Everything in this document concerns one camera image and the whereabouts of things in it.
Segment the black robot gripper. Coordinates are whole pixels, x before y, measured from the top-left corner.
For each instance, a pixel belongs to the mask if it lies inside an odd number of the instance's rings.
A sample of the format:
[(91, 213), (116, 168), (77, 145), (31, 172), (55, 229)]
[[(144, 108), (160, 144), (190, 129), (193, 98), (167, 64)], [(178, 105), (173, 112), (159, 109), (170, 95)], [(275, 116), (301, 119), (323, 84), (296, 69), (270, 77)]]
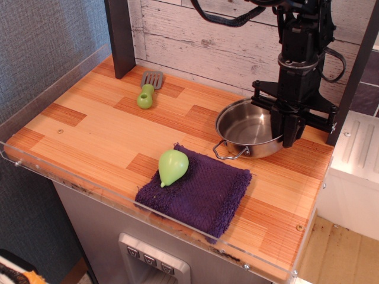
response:
[(283, 147), (301, 138), (305, 124), (317, 129), (334, 129), (338, 107), (320, 92), (324, 59), (291, 62), (279, 59), (278, 82), (252, 83), (252, 104), (270, 111), (272, 138), (283, 135)]

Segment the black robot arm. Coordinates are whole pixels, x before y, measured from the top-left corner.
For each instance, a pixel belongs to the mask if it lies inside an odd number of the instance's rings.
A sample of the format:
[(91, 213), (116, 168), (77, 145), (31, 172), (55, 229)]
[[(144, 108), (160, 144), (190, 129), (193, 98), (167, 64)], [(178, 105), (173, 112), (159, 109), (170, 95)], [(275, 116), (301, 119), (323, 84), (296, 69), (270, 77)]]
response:
[(252, 104), (267, 109), (271, 115), (271, 132), (281, 137), (285, 148), (301, 138), (305, 126), (327, 133), (335, 129), (339, 108), (320, 92), (325, 55), (345, 59), (328, 45), (336, 29), (330, 1), (256, 1), (272, 6), (277, 16), (281, 53), (277, 82), (256, 80)]

